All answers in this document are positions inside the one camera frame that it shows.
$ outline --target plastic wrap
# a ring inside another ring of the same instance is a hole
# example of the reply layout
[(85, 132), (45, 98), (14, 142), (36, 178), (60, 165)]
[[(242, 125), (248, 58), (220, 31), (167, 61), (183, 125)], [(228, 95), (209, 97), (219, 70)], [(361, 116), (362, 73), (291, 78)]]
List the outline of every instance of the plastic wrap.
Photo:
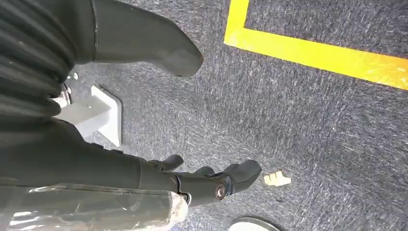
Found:
[(83, 185), (0, 186), (0, 231), (163, 231), (188, 206), (167, 191)]

